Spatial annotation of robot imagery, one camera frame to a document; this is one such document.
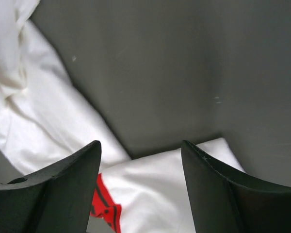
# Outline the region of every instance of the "white fabric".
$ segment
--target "white fabric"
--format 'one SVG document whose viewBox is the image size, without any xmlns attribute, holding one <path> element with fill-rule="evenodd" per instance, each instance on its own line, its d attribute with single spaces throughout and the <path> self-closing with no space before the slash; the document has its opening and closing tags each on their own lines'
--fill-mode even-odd
<svg viewBox="0 0 291 233">
<path fill-rule="evenodd" d="M 198 146 L 244 172 L 223 138 Z M 101 177 L 122 206 L 122 233 L 195 233 L 180 149 L 110 167 Z"/>
<path fill-rule="evenodd" d="M 28 20 L 38 0 L 0 0 L 0 150 L 23 174 L 93 140 L 100 170 L 129 160 L 100 115 L 71 85 L 56 52 Z"/>
</svg>

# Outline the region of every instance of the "black stripe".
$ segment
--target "black stripe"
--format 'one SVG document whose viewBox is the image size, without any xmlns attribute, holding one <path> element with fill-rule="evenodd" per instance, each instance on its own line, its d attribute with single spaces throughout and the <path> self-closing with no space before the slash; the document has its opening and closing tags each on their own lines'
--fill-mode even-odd
<svg viewBox="0 0 291 233">
<path fill-rule="evenodd" d="M 108 205 L 108 203 L 106 202 L 106 200 L 104 199 L 103 195 L 101 194 L 101 191 L 100 191 L 98 185 L 96 186 L 96 191 L 97 191 L 97 194 L 98 194 L 98 196 L 100 197 L 101 201 L 103 202 L 103 204 L 104 204 L 106 207 L 110 207 L 110 206 Z"/>
<path fill-rule="evenodd" d="M 114 224 L 114 231 L 117 233 L 117 225 L 116 225 L 116 214 L 117 214 L 117 209 L 116 209 L 116 206 L 113 206 L 114 208 L 114 216 L 113 216 L 113 224 Z"/>
</svg>

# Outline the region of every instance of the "folded cloth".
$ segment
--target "folded cloth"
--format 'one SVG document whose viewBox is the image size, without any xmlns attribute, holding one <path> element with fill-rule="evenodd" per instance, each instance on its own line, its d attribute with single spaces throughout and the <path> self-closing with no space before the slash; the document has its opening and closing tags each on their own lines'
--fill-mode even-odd
<svg viewBox="0 0 291 233">
<path fill-rule="evenodd" d="M 93 140 L 100 170 L 125 150 L 72 86 L 55 50 L 28 20 L 39 0 L 0 1 L 0 150 L 21 173 L 55 163 Z"/>
<path fill-rule="evenodd" d="M 223 138 L 198 146 L 244 172 Z M 116 233 L 195 233 L 180 149 L 103 170 L 91 216 Z"/>
</svg>

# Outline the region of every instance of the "red stripe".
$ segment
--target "red stripe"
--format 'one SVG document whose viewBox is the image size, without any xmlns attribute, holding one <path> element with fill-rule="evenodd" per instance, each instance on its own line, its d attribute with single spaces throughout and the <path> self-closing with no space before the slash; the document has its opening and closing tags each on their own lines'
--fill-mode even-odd
<svg viewBox="0 0 291 233">
<path fill-rule="evenodd" d="M 108 189 L 103 183 L 100 173 L 97 178 L 97 187 L 94 192 L 91 216 L 103 218 L 116 233 L 121 233 L 121 212 L 122 206 L 120 204 L 115 204 Z"/>
</svg>

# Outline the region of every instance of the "screw hole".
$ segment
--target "screw hole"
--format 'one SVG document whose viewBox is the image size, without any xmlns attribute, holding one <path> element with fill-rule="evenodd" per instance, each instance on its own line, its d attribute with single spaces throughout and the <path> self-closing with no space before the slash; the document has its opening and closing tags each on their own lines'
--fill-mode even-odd
<svg viewBox="0 0 291 233">
<path fill-rule="evenodd" d="M 11 182 L 9 182 L 8 184 L 13 184 L 13 183 L 23 183 L 25 182 L 27 179 L 24 177 L 20 177 L 20 178 L 16 178 L 15 180 L 12 180 Z"/>
</svg>

